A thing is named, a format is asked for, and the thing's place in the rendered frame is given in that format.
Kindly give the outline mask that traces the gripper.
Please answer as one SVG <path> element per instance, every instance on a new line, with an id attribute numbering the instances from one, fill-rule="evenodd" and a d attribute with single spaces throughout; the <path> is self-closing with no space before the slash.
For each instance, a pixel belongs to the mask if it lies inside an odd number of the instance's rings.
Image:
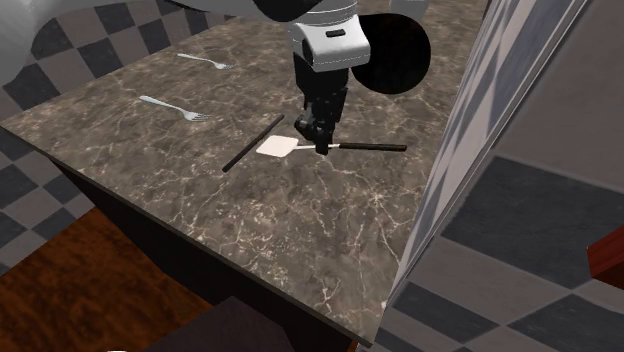
<path id="1" fill-rule="evenodd" d="M 293 54 L 296 85 L 304 94 L 304 107 L 318 97 L 330 96 L 345 89 L 349 80 L 349 69 L 315 72 L 299 55 Z M 327 155 L 333 143 L 334 123 L 317 123 L 312 116 L 301 114 L 294 121 L 295 129 L 307 140 L 315 143 L 315 151 Z"/>

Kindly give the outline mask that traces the black thin stick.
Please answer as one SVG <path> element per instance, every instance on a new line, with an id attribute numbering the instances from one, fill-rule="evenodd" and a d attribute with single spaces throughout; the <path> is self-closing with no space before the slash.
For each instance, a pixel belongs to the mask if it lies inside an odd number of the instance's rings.
<path id="1" fill-rule="evenodd" d="M 280 114 L 275 120 L 273 120 L 267 127 L 265 127 L 256 137 L 248 142 L 241 151 L 239 151 L 228 163 L 226 163 L 221 169 L 222 172 L 227 173 L 234 165 L 236 165 L 251 149 L 256 146 L 268 133 L 283 119 L 284 114 Z"/>

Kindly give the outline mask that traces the black round plate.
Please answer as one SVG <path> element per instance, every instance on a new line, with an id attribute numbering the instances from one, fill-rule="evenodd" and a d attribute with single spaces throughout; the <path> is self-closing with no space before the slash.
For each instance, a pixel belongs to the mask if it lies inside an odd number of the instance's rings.
<path id="1" fill-rule="evenodd" d="M 363 15 L 359 21 L 370 45 L 370 59 L 351 68 L 356 80 L 382 94 L 401 94 L 416 87 L 431 60 L 431 45 L 423 27 L 394 13 Z"/>

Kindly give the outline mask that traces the silver fork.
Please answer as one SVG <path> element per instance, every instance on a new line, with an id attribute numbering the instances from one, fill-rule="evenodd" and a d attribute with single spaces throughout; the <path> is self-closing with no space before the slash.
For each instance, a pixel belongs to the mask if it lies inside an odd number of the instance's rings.
<path id="1" fill-rule="evenodd" d="M 206 121 L 206 120 L 211 118 L 211 115 L 188 111 L 188 110 L 185 110 L 185 109 L 183 109 L 181 107 L 178 107 L 178 106 L 175 106 L 175 105 L 172 105 L 172 104 L 160 101 L 160 100 L 155 99 L 155 98 L 150 97 L 150 96 L 142 95 L 142 96 L 139 96 L 139 99 L 141 101 L 144 101 L 144 102 L 148 102 L 148 103 L 151 103 L 151 104 L 155 104 L 155 105 L 159 105 L 159 106 L 163 106 L 163 107 L 174 109 L 174 110 L 180 112 L 183 115 L 184 119 L 187 120 L 187 121 L 201 122 L 201 121 Z"/>
<path id="2" fill-rule="evenodd" d="M 208 62 L 208 63 L 212 64 L 218 70 L 230 70 L 230 69 L 233 69 L 233 68 L 237 67 L 236 64 L 220 63 L 220 62 L 216 62 L 216 61 L 211 60 L 211 59 L 196 57 L 196 56 L 193 56 L 193 55 L 188 55 L 188 54 L 183 54 L 183 53 L 177 53 L 176 56 L 181 57 L 181 58 L 196 60 L 196 61 Z"/>

